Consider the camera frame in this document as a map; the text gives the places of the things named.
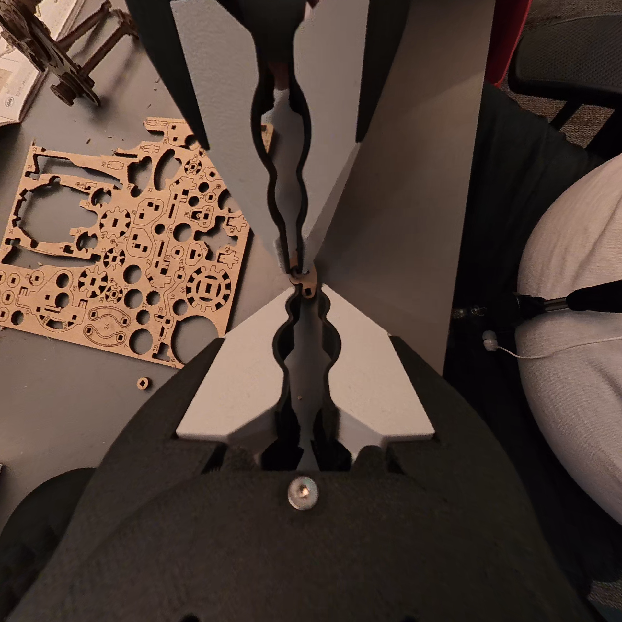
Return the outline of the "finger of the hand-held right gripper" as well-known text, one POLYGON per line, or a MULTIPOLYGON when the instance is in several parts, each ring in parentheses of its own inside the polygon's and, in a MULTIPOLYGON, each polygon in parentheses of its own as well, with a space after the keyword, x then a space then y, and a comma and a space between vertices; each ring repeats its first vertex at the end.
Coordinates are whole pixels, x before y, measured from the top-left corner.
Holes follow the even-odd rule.
POLYGON ((252 36, 216 1, 173 1, 172 13, 210 159, 255 234, 287 271, 268 209, 269 173, 252 134, 251 107, 259 80, 252 36))
POLYGON ((303 270, 315 260, 360 145, 365 1, 320 1, 307 9, 294 35, 294 70, 310 113, 310 149, 302 169, 307 216, 302 225, 303 270))

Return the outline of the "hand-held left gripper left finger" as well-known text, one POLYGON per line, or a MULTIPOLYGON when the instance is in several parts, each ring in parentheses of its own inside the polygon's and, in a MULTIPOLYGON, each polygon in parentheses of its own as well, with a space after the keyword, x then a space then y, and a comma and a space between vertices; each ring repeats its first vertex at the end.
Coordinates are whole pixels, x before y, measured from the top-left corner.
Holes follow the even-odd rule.
POLYGON ((243 447, 266 470, 295 470, 298 420, 285 359, 294 349, 297 321, 295 286, 231 330, 176 435, 243 447))

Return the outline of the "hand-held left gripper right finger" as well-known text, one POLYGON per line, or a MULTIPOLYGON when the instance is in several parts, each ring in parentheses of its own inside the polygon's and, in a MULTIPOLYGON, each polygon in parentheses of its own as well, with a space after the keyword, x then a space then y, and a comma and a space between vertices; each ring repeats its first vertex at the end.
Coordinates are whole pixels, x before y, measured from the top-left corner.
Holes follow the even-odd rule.
POLYGON ((385 329, 327 285, 318 292, 323 374, 315 417, 320 470, 346 471, 364 447, 428 440, 434 429, 385 329))

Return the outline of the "oval notched wooden part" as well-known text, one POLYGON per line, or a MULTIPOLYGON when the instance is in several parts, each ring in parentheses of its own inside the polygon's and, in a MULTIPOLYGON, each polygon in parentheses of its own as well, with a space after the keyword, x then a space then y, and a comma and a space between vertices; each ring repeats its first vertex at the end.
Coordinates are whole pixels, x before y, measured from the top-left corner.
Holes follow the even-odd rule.
POLYGON ((311 263, 307 272, 302 272, 302 264, 298 259, 297 251, 290 257, 289 280, 293 285, 301 285, 301 294, 304 299, 312 300, 317 293, 317 270, 315 263, 311 263))

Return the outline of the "laser-cut wooden parts sheet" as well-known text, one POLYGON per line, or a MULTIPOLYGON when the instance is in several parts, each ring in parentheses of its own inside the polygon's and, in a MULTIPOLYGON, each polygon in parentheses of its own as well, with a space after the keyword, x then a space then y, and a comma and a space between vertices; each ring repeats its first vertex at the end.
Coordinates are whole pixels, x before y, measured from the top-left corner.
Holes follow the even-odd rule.
POLYGON ((224 337, 251 228, 222 204, 228 189, 184 120, 143 124, 161 138, 112 155, 29 148, 1 237, 1 326, 179 369, 180 322, 205 318, 224 337), (54 184, 97 221, 39 242, 20 209, 54 184))

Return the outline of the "assembled dark wooden model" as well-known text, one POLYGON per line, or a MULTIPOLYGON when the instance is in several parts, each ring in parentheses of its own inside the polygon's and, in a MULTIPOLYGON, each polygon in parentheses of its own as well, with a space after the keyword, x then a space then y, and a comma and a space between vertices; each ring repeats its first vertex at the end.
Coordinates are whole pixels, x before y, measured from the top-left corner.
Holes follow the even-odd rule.
POLYGON ((59 78, 51 90, 66 105, 72 106, 76 98, 85 97, 94 105, 101 102, 93 91, 94 80, 90 73, 107 56, 123 36, 138 39, 132 17, 120 9, 113 9, 110 1, 73 28, 68 34, 54 40, 49 28, 35 15, 38 1, 1 1, 1 36, 14 46, 40 72, 50 70, 59 78), (83 35, 102 26, 108 18, 115 17, 118 27, 104 44, 81 66, 70 58, 68 51, 83 35))

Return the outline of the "red fabric item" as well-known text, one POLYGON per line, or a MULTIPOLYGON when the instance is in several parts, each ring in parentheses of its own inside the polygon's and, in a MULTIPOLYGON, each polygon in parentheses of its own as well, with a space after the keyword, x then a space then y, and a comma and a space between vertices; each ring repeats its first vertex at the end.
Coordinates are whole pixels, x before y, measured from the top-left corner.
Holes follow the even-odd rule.
POLYGON ((496 1, 485 80, 499 88, 524 29, 532 1, 496 1))

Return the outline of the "black office chair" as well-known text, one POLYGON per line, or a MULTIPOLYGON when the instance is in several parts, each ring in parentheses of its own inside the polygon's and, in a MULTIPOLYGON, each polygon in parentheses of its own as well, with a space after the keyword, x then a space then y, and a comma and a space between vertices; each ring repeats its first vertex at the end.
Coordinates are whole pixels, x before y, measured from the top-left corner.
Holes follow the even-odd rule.
POLYGON ((595 31, 570 41, 523 37, 511 62, 508 82, 515 93, 557 99, 564 105, 550 125, 561 130, 582 105, 613 110, 587 145, 610 160, 621 155, 621 14, 604 16, 595 31))

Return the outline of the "illustrated instruction booklet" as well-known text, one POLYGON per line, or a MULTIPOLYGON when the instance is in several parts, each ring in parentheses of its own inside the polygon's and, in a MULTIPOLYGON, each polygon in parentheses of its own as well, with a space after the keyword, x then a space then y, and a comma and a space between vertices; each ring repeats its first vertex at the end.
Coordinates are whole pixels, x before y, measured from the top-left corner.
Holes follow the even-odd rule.
MULTIPOLYGON (((35 15, 49 28, 54 40, 68 34, 83 1, 38 1, 35 15)), ((26 56, 1 36, 1 125, 20 123, 43 74, 26 56)))

